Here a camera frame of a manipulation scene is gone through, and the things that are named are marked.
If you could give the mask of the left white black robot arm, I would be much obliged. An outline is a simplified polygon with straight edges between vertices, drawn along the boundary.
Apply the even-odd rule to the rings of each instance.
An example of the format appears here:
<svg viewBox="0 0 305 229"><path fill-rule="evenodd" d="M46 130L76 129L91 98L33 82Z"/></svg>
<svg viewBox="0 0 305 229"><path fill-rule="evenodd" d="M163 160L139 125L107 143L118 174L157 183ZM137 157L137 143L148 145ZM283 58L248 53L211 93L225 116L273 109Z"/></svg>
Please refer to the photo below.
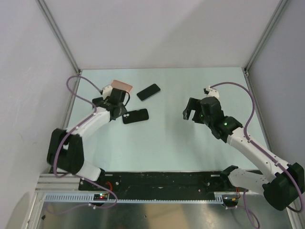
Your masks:
<svg viewBox="0 0 305 229"><path fill-rule="evenodd" d="M84 141L103 125L127 113L124 99L130 94L127 91L113 88L108 85L101 91L101 97L89 103L93 111L79 124L71 129L55 129L51 134L47 154L48 164L53 166L53 171L61 169L67 173L89 180L89 185L95 190L105 187L106 179L101 176L101 168L86 161L84 156Z"/></svg>

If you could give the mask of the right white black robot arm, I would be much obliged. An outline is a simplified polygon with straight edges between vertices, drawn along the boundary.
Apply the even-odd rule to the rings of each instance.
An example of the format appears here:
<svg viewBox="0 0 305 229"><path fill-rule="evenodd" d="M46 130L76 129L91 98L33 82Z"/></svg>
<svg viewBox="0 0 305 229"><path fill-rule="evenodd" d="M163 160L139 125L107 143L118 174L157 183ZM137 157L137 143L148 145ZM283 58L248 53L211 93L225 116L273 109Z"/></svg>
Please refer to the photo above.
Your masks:
<svg viewBox="0 0 305 229"><path fill-rule="evenodd" d="M305 191L305 172L298 164L289 164L275 154L247 137L245 128L235 118L225 116L216 97L202 100L190 98L183 111L188 120L206 125L216 139L220 139L241 152L261 172L255 174L237 166L230 166L221 172L220 185L223 190L232 191L235 187L248 189L264 196L275 209L282 211Z"/></svg>

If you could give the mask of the black phone case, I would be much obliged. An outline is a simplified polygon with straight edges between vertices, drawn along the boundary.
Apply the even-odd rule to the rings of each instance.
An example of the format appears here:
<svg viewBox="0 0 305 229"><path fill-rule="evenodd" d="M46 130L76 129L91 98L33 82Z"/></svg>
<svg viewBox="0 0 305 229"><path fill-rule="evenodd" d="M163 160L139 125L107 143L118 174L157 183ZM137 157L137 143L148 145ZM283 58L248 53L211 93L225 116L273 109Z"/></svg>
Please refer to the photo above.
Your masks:
<svg viewBox="0 0 305 229"><path fill-rule="evenodd" d="M148 119L149 119L149 114L147 109L128 111L122 116L122 121L125 125L136 122L147 121Z"/></svg>

